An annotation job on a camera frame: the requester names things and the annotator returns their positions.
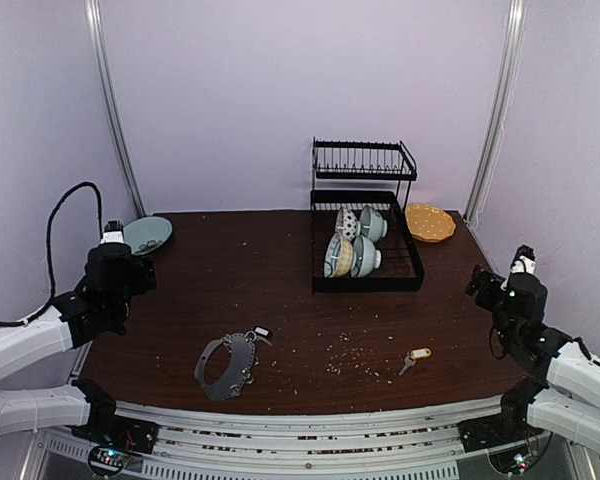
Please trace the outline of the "pale green bowl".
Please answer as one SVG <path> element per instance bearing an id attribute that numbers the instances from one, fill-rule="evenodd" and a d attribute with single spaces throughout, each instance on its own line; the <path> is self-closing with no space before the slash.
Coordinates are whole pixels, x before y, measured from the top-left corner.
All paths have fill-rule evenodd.
<path id="1" fill-rule="evenodd" d="M 388 223 L 379 211 L 366 205 L 359 217 L 361 224 L 360 234 L 367 237 L 372 242 L 378 242 L 387 234 Z"/>
<path id="2" fill-rule="evenodd" d="M 374 243 L 367 237 L 360 235 L 353 243 L 356 260 L 350 274 L 353 278 L 363 278 L 381 266 L 382 254 Z"/>

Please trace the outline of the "left aluminium frame post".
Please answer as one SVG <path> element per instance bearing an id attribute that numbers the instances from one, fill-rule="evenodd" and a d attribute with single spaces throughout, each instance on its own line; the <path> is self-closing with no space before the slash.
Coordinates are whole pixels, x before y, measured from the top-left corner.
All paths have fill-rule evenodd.
<path id="1" fill-rule="evenodd" d="M 115 87 L 106 48 L 101 4 L 97 0 L 85 0 L 84 7 L 87 29 L 90 36 L 96 68 L 100 80 L 106 118 L 114 151 L 121 169 L 123 183 L 127 192 L 127 196 L 129 197 L 133 207 L 134 214 L 137 218 L 143 218 L 146 216 L 146 210 L 131 163 L 115 95 Z"/>

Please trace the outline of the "right aluminium frame post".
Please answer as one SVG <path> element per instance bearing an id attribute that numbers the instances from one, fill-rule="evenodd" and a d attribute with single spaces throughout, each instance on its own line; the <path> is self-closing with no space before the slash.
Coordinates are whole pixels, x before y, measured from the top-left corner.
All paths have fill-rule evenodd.
<path id="1" fill-rule="evenodd" d="M 513 97 L 519 68 L 525 14 L 526 1 L 513 0 L 509 2 L 503 49 L 491 113 L 487 123 L 477 171 L 464 213 L 465 223 L 470 229 L 475 229 L 478 226 L 479 215 L 486 203 L 488 190 L 492 182 L 504 138 L 505 118 Z"/>

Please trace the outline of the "key with yellow tag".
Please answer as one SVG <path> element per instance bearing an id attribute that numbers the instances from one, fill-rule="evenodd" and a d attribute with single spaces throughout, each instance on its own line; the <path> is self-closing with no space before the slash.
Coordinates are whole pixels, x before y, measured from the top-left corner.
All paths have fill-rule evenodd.
<path id="1" fill-rule="evenodd" d="M 403 366 L 399 371 L 399 376 L 406 373 L 408 369 L 413 367 L 418 360 L 427 359 L 431 356 L 431 350 L 429 348 L 419 348 L 411 350 L 403 359 Z"/>

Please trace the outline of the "aluminium frame post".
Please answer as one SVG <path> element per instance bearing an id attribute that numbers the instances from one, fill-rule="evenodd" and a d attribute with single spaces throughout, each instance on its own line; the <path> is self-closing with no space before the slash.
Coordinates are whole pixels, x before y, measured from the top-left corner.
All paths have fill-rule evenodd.
<path id="1" fill-rule="evenodd" d="M 85 0 L 84 7 L 87 29 L 90 36 L 96 68 L 100 80 L 106 118 L 114 151 L 121 169 L 123 183 L 127 192 L 127 196 L 129 197 L 133 207 L 134 214 L 137 218 L 143 218 L 146 216 L 146 210 L 131 163 L 115 95 L 115 87 L 106 48 L 101 4 L 97 0 Z"/>
<path id="2" fill-rule="evenodd" d="M 513 97 L 519 68 L 525 14 L 526 1 L 513 0 L 509 2 L 503 49 L 491 113 L 487 123 L 477 171 L 464 213 L 465 223 L 470 229 L 475 229 L 478 226 L 479 215 L 486 203 L 488 190 L 492 182 L 504 138 L 505 118 Z"/>

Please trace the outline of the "light blue floral plate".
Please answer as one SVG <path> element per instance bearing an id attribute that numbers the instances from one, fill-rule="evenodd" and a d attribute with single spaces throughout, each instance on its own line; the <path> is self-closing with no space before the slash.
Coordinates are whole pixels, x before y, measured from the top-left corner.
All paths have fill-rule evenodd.
<path id="1" fill-rule="evenodd" d="M 160 216 L 143 217 L 123 228 L 124 241 L 135 256 L 157 250 L 171 238 L 172 233 L 171 222 Z"/>

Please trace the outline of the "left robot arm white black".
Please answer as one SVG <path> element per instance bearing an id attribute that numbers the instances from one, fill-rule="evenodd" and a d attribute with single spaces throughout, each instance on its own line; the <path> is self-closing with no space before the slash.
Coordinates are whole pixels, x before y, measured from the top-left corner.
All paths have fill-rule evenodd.
<path id="1" fill-rule="evenodd" d="M 49 357 L 78 350 L 103 333 L 126 334 L 133 298 L 156 286 L 150 257 L 133 255 L 126 244 L 93 248 L 74 289 L 52 296 L 29 318 L 0 322 L 0 384 Z M 91 380 L 0 389 L 0 436 L 68 426 L 96 443 L 131 443 L 132 423 L 116 410 L 115 399 Z"/>

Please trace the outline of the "pale green bowl rear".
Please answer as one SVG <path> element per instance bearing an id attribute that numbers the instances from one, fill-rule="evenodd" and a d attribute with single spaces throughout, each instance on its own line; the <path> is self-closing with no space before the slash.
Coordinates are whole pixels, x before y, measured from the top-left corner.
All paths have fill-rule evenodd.
<path id="1" fill-rule="evenodd" d="M 379 211 L 366 205 L 359 217 L 361 224 L 360 234 L 367 237 L 372 242 L 378 242 L 387 234 L 388 223 Z"/>

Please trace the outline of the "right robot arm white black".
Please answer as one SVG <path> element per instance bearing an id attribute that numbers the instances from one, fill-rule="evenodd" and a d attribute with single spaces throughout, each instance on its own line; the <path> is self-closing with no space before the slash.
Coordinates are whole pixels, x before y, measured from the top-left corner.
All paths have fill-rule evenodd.
<path id="1" fill-rule="evenodd" d="M 499 413 L 460 424 L 463 445 L 479 449 L 548 431 L 600 457 L 600 357 L 582 338 L 544 323 L 548 290 L 535 268 L 533 249 L 522 245 L 507 276 L 477 265 L 466 286 L 491 315 L 496 359 L 511 358 L 526 376 L 502 395 Z"/>

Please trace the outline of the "white blue patterned bowl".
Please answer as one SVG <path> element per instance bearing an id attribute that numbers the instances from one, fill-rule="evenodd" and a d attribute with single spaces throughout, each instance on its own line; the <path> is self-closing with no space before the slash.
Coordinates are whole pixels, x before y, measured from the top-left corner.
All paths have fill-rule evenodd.
<path id="1" fill-rule="evenodd" d="M 345 207 L 338 210 L 334 231 L 348 241 L 354 241 L 359 235 L 361 224 L 355 213 Z"/>

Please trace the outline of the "aluminium front rail base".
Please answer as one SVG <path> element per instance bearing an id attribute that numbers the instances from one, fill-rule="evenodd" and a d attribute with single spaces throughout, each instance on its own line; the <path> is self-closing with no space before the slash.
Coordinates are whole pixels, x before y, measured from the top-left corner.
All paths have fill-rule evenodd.
<path id="1" fill-rule="evenodd" d="M 468 451 L 464 420 L 498 413 L 498 397 L 407 410 L 335 415 L 238 415 L 121 402 L 120 414 L 157 425 L 149 454 L 124 473 L 146 479 L 457 479 L 505 445 Z"/>

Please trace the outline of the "yellow dotted plate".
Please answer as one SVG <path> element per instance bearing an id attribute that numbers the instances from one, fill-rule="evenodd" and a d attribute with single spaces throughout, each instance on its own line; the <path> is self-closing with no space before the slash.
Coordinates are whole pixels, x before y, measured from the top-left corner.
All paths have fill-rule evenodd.
<path id="1" fill-rule="evenodd" d="M 431 205 L 408 205 L 405 218 L 411 235 L 425 243 L 441 243 L 451 238 L 456 230 L 451 215 Z"/>

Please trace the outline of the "pale green bowl front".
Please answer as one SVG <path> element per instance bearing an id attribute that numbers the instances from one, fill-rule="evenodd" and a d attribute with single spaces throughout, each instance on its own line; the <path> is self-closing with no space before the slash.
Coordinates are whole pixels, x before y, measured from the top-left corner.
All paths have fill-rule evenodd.
<path id="1" fill-rule="evenodd" d="M 356 260 L 350 274 L 353 278 L 363 278 L 381 266 L 382 254 L 374 243 L 367 237 L 360 235 L 353 243 Z"/>

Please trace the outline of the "beige blue patterned bowl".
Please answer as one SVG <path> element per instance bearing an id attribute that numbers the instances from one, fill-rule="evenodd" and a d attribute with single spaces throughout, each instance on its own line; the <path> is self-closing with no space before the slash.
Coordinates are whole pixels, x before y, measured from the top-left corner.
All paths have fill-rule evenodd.
<path id="1" fill-rule="evenodd" d="M 323 274 L 325 278 L 339 278 L 350 272 L 356 261 L 352 243 L 342 234 L 334 233 L 326 250 Z"/>

